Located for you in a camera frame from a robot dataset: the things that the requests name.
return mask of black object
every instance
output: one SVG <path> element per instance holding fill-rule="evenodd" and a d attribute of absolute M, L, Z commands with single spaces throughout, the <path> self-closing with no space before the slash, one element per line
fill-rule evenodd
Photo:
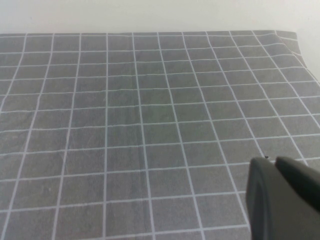
<path fill-rule="evenodd" d="M 320 240 L 320 173 L 288 157 L 250 162 L 252 240 Z"/>

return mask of white wall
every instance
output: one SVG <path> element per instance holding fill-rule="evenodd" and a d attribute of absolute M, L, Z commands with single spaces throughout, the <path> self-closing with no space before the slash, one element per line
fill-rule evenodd
<path fill-rule="evenodd" d="M 319 0 L 0 0 L 0 33 L 287 30 L 320 79 Z"/>

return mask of gray grid-patterned fabric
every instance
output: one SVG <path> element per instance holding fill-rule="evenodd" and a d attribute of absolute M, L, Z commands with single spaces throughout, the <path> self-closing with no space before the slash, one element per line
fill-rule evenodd
<path fill-rule="evenodd" d="M 320 169 L 293 32 L 0 35 L 0 240 L 249 240 L 249 161 Z"/>

